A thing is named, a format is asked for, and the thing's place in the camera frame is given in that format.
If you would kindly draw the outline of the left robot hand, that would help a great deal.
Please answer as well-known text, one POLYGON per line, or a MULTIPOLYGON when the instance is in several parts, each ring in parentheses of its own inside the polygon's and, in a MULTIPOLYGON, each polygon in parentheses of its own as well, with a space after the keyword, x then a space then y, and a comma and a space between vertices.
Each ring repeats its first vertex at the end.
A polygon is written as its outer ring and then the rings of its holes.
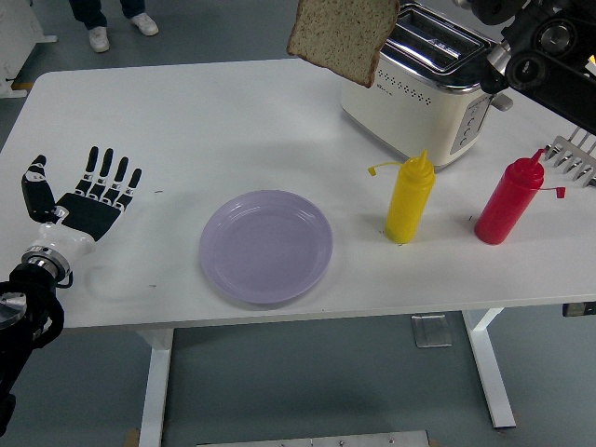
POLYGON ((101 153, 91 147, 83 174, 72 192, 55 199, 47 182, 47 159, 37 156, 21 177, 26 209, 41 224, 39 239, 22 259, 45 257, 72 264, 93 251, 93 245, 112 227, 129 206, 142 177, 135 169, 128 173, 129 159, 113 165, 114 150, 101 153))

